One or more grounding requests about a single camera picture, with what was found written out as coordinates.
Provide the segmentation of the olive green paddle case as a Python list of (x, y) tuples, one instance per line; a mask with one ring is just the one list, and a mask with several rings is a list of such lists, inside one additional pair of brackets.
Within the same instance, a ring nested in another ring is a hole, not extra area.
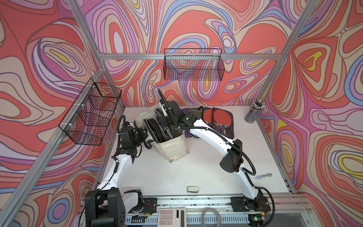
[(196, 118), (203, 120), (203, 109), (204, 107), (195, 107), (195, 108), (190, 108), (188, 112), (192, 113)]

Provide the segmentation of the purple paddle case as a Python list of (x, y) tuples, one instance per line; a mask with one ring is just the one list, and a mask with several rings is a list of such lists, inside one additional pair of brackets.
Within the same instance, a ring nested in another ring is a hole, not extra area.
[[(192, 116), (190, 108), (183, 108), (182, 111), (187, 116)], [(185, 130), (185, 137), (186, 138), (196, 138), (197, 136), (193, 135), (189, 130)]]

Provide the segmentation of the beige canvas tote bag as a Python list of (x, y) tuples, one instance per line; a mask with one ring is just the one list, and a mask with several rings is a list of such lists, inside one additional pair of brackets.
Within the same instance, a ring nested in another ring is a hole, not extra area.
[[(155, 111), (161, 110), (162, 107), (160, 104), (156, 104), (149, 108), (147, 111), (138, 113), (135, 118), (135, 123), (139, 128), (147, 129), (146, 124), (143, 120), (155, 120)], [(180, 136), (168, 140), (166, 142), (157, 143), (152, 138), (151, 134), (147, 132), (147, 139), (146, 139), (146, 147), (149, 148), (156, 148), (159, 153), (166, 158), (170, 163), (180, 160), (181, 158), (185, 157), (189, 154), (185, 133), (183, 132)]]

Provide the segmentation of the clear red paddle case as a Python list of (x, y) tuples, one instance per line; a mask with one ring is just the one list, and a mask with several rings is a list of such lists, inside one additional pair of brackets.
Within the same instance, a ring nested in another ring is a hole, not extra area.
[(213, 109), (209, 107), (203, 108), (203, 121), (209, 127), (213, 127)]
[(233, 114), (220, 108), (213, 108), (212, 128), (225, 137), (233, 139)]

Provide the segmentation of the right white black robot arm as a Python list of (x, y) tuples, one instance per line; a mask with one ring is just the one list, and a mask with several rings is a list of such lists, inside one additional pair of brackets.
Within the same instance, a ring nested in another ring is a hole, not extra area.
[(189, 131), (223, 156), (219, 165), (224, 171), (231, 173), (241, 186), (247, 210), (275, 211), (276, 206), (271, 193), (264, 187), (254, 185), (250, 179), (251, 176), (256, 175), (256, 168), (243, 152), (240, 140), (229, 139), (192, 113), (184, 113), (175, 101), (167, 101), (161, 96), (159, 104), (169, 126), (181, 131)]

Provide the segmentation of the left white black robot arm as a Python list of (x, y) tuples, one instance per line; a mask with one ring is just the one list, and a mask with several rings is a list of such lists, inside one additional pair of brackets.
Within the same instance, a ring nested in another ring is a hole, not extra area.
[(118, 125), (116, 152), (111, 156), (113, 165), (97, 189), (87, 193), (82, 211), (81, 227), (124, 227), (127, 214), (144, 210), (140, 189), (120, 191), (121, 183), (135, 159), (140, 156), (141, 144), (147, 135), (134, 122)]

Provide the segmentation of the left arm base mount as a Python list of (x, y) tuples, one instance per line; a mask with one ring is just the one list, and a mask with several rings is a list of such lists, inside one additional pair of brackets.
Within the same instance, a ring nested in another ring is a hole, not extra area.
[(132, 208), (129, 214), (153, 214), (157, 211), (157, 198), (150, 197), (143, 199), (143, 205)]

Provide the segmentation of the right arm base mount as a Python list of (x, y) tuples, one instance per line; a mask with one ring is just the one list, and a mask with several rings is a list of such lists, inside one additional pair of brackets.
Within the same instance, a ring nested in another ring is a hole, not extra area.
[(231, 197), (231, 206), (234, 212), (265, 212), (271, 211), (267, 197), (263, 196), (257, 199), (247, 197)]

